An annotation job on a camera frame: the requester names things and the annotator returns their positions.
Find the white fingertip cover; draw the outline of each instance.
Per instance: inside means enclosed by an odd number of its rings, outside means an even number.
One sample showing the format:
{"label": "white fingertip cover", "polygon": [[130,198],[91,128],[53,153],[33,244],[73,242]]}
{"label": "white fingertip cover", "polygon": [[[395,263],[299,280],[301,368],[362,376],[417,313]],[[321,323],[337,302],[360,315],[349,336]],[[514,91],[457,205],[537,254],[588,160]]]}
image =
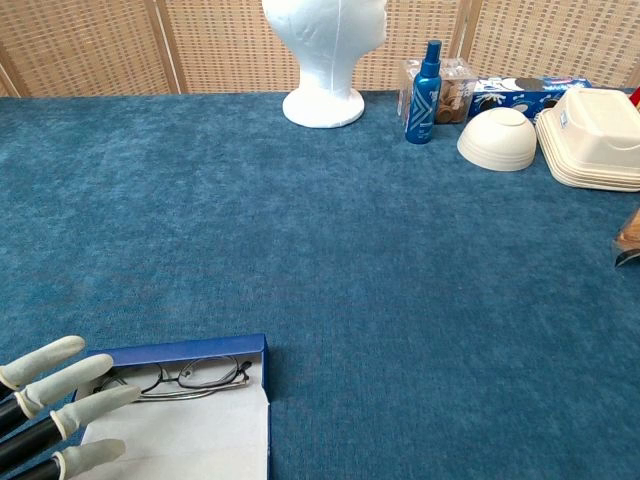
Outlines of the white fingertip cover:
{"label": "white fingertip cover", "polygon": [[73,478],[98,465],[112,462],[125,450],[122,440],[107,439],[56,452],[54,457],[58,459],[60,465],[60,480]]}
{"label": "white fingertip cover", "polygon": [[110,355],[94,355],[27,385],[16,396],[20,397],[18,401],[25,415],[33,418],[46,405],[57,402],[83,383],[107,373],[112,366],[113,358]]}
{"label": "white fingertip cover", "polygon": [[60,410],[51,412],[51,418],[66,440],[80,425],[87,426],[105,413],[137,400],[139,396],[140,387],[123,385],[68,403]]}
{"label": "white fingertip cover", "polygon": [[38,374],[64,362],[84,347],[85,341],[82,337],[76,335],[63,337],[8,365],[1,366],[0,377],[18,388],[24,387]]}

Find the bottle cap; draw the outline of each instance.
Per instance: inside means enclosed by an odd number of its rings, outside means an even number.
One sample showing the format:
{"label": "bottle cap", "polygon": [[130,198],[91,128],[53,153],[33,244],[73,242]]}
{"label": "bottle cap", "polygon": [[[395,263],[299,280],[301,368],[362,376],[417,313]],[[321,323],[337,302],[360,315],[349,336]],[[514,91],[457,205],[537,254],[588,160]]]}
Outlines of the bottle cap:
{"label": "bottle cap", "polygon": [[427,44],[427,55],[422,61],[420,75],[423,77],[433,78],[440,73],[440,49],[442,42],[440,40],[429,40]]}

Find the white mannequin head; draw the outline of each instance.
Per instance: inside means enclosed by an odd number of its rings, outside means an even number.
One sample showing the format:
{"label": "white mannequin head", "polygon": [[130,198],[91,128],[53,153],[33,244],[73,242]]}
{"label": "white mannequin head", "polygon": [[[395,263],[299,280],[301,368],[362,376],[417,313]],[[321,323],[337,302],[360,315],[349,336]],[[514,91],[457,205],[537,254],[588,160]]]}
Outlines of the white mannequin head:
{"label": "white mannequin head", "polygon": [[386,38],[386,0],[263,0],[267,20],[300,64],[283,108],[292,121],[334,127],[364,109],[351,88],[358,59]]}

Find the blue spray bottle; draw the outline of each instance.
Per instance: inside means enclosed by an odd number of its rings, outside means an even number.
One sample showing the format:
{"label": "blue spray bottle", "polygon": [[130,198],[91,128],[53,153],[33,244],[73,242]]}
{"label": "blue spray bottle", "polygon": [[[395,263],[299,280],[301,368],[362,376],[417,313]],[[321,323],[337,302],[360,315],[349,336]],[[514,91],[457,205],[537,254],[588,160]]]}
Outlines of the blue spray bottle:
{"label": "blue spray bottle", "polygon": [[405,130],[405,137],[411,143],[427,143],[431,140],[433,122],[438,110],[440,97],[440,40],[429,40],[427,56],[422,61],[420,73],[413,81],[413,98]]}

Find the glasses lens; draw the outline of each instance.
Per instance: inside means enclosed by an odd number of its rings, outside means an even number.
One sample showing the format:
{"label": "glasses lens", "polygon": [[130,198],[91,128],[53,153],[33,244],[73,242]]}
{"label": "glasses lens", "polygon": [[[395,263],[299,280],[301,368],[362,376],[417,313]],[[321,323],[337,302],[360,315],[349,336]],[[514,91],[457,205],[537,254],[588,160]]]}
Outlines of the glasses lens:
{"label": "glasses lens", "polygon": [[126,384],[140,387],[142,393],[145,393],[158,384],[161,376],[162,369],[159,365],[141,365],[136,367],[119,368],[115,370],[111,378],[107,380],[103,389]]}
{"label": "glasses lens", "polygon": [[237,374],[238,362],[234,358],[206,358],[183,368],[178,381],[190,388],[216,386],[233,381]]}

